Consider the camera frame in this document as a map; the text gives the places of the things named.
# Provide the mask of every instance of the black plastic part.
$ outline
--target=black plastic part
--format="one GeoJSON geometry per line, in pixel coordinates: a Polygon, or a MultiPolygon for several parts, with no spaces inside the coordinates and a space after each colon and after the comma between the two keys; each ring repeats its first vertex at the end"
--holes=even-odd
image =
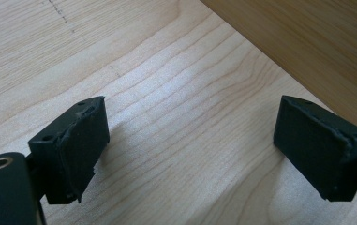
{"type": "Polygon", "coordinates": [[[21,153],[0,155],[0,224],[46,224],[21,153]]]}
{"type": "Polygon", "coordinates": [[[29,141],[50,204],[81,201],[109,142],[104,97],[81,101],[29,141]]]}
{"type": "Polygon", "coordinates": [[[274,143],[323,199],[353,199],[357,190],[356,126],[312,102],[283,96],[274,143]]]}

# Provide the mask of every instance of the wooden surface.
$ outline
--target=wooden surface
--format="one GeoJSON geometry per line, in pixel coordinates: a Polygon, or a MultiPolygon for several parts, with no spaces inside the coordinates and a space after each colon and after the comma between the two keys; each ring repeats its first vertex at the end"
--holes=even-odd
{"type": "Polygon", "coordinates": [[[202,2],[357,125],[357,1],[202,2]]]}
{"type": "Polygon", "coordinates": [[[49,224],[357,224],[273,147],[283,94],[320,104],[200,1],[0,1],[0,153],[106,97],[96,176],[49,224]]]}

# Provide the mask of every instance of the light wood grain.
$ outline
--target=light wood grain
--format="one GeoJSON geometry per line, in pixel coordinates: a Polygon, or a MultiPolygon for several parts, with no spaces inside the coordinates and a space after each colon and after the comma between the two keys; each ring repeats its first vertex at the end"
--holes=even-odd
{"type": "Polygon", "coordinates": [[[106,98],[111,142],[49,224],[357,224],[273,147],[313,95],[200,1],[0,1],[0,153],[106,98]]]}
{"type": "Polygon", "coordinates": [[[357,125],[357,1],[202,2],[357,125]]]}

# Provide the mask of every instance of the wooden panel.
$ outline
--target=wooden panel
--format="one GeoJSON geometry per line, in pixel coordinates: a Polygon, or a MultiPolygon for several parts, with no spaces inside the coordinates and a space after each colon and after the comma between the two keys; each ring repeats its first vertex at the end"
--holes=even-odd
{"type": "Polygon", "coordinates": [[[202,2],[357,125],[357,1],[202,2]]]}
{"type": "Polygon", "coordinates": [[[49,224],[357,224],[274,148],[283,94],[320,103],[200,1],[0,0],[0,153],[106,97],[111,143],[49,224]]]}

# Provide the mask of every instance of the wood grain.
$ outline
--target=wood grain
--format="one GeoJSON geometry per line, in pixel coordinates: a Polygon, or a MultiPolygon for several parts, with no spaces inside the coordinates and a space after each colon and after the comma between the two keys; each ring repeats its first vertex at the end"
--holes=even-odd
{"type": "Polygon", "coordinates": [[[357,125],[357,1],[202,2],[357,125]]]}
{"type": "Polygon", "coordinates": [[[273,147],[283,94],[321,104],[200,1],[0,1],[0,153],[106,97],[96,176],[49,224],[357,224],[273,147]]]}

